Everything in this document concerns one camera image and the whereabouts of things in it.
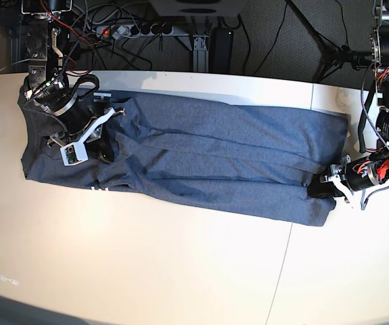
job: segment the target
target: blue-gray fabric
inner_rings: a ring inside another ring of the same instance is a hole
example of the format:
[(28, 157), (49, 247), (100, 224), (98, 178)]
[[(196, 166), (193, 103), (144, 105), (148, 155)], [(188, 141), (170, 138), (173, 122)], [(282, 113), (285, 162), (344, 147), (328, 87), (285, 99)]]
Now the blue-gray fabric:
[(75, 188), (143, 193), (195, 207), (320, 226), (333, 199), (307, 196), (313, 174), (340, 159), (347, 120), (297, 108), (232, 106), (150, 93), (110, 120), (116, 160), (65, 167), (43, 138), (57, 129), (25, 112), (27, 179)]

